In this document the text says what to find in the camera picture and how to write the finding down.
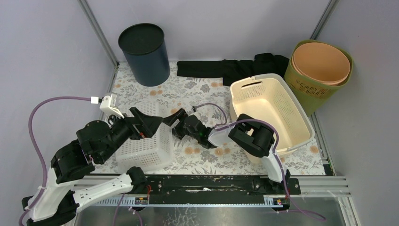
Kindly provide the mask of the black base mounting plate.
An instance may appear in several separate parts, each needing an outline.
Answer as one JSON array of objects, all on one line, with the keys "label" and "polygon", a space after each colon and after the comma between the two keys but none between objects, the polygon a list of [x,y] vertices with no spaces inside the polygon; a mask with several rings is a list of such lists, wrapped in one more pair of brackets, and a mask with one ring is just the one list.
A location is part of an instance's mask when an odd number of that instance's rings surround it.
[{"label": "black base mounting plate", "polygon": [[130,191],[128,194],[150,195],[169,194],[209,194],[221,192],[247,193],[249,195],[276,196],[286,198],[300,195],[300,185],[296,178],[290,178],[287,187],[273,186],[266,176],[238,175],[147,175],[147,185]]}]

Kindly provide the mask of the floral patterned table mat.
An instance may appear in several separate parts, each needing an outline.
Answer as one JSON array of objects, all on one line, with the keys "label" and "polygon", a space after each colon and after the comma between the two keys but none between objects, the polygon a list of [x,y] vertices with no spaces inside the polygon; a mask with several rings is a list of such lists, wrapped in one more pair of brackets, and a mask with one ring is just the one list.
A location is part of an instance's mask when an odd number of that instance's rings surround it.
[{"label": "floral patterned table mat", "polygon": [[[176,63],[170,64],[168,80],[156,87],[144,87],[136,82],[127,63],[119,65],[111,82],[112,92],[118,95],[118,107],[127,112],[143,103],[158,103],[167,115],[183,108],[191,112],[198,106],[196,116],[207,126],[229,121],[230,89],[221,79],[196,79],[177,76]],[[239,146],[229,143],[215,149],[204,149],[189,137],[174,138],[174,160],[156,174],[217,174],[264,175],[264,167],[253,164]],[[323,176],[318,144],[315,140],[291,154],[281,157],[294,176]]]}]

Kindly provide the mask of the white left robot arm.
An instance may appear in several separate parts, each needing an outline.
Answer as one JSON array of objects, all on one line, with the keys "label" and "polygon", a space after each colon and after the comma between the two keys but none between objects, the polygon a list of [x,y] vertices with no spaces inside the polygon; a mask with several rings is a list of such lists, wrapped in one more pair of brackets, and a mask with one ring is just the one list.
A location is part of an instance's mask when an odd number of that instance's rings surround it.
[{"label": "white left robot arm", "polygon": [[90,188],[74,186],[104,164],[127,140],[151,138],[162,117],[130,108],[131,116],[111,115],[108,121],[91,121],[77,131],[77,138],[60,148],[46,170],[45,184],[34,196],[23,198],[28,226],[60,226],[90,205],[120,193],[147,192],[149,185],[140,167],[131,167],[115,179]]}]

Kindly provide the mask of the green ribbed waste bin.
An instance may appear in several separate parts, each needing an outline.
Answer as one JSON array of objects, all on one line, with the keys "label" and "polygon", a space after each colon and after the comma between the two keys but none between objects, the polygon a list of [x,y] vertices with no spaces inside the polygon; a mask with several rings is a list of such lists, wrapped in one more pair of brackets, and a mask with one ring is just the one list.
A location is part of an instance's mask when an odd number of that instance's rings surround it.
[{"label": "green ribbed waste bin", "polygon": [[[317,40],[303,40],[297,44],[294,51],[300,45],[310,42],[324,43]],[[351,73],[354,66],[353,59],[348,52],[341,48],[338,49],[341,50],[348,57],[351,65],[351,70],[347,79],[345,79],[337,86],[325,85],[301,75],[299,72],[296,71],[292,63],[293,53],[290,57],[288,67],[284,75],[284,80],[291,88],[308,116],[314,113],[318,108],[320,108],[335,92],[344,87],[351,78]]]}]

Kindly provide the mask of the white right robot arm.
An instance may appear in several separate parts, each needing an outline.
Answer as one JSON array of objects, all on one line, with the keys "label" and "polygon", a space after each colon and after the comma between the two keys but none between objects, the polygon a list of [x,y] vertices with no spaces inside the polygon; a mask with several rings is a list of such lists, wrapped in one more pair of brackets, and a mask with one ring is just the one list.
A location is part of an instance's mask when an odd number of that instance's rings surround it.
[{"label": "white right robot arm", "polygon": [[172,128],[175,137],[189,136],[206,149],[234,142],[250,155],[260,158],[274,193],[281,194],[288,189],[290,172],[277,154],[279,135],[271,124],[242,113],[235,122],[211,128],[184,109],[164,118],[163,123]]}]

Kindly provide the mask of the cream perforated plastic basket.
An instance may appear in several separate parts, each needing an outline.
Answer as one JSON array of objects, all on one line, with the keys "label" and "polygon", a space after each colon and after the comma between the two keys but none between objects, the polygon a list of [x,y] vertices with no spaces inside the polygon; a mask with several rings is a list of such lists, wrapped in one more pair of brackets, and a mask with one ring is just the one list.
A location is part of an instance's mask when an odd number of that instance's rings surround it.
[{"label": "cream perforated plastic basket", "polygon": [[299,101],[277,74],[256,75],[230,86],[232,121],[241,114],[271,124],[279,134],[276,152],[290,154],[314,139],[314,129]]}]

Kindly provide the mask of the dark blue cylindrical bin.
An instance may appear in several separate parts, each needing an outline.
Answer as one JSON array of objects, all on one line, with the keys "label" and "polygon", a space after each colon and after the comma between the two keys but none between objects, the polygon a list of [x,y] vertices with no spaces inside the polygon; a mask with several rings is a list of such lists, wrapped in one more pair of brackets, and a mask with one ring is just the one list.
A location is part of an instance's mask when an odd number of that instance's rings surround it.
[{"label": "dark blue cylindrical bin", "polygon": [[150,23],[132,25],[120,34],[118,45],[139,84],[155,87],[169,78],[165,34],[159,26]]}]

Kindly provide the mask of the white perforated basket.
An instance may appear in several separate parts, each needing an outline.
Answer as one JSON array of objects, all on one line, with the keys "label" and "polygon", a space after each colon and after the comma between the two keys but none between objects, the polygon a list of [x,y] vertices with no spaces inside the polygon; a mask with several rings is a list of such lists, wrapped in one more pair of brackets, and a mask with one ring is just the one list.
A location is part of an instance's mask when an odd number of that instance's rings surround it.
[{"label": "white perforated basket", "polygon": [[159,170],[170,165],[174,159],[171,128],[161,123],[151,138],[128,139],[115,153],[118,172],[140,167],[144,172]]}]

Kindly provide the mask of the black cloth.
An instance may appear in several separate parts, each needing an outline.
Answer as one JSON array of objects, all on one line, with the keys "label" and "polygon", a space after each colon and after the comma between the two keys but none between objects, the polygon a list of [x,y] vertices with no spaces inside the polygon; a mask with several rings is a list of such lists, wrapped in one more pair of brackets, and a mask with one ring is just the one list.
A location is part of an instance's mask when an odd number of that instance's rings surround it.
[{"label": "black cloth", "polygon": [[284,77],[289,58],[262,53],[253,60],[178,61],[177,76],[191,78],[222,78],[224,86],[255,75],[274,73]]}]

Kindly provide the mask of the orange inner bucket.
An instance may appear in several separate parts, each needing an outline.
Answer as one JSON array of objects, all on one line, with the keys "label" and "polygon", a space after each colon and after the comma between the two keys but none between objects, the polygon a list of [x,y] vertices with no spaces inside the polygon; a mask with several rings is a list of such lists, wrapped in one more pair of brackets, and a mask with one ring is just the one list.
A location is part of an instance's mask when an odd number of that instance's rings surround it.
[{"label": "orange inner bucket", "polygon": [[349,59],[341,50],[319,42],[305,43],[296,48],[292,63],[301,75],[331,86],[342,83],[351,70]]}]

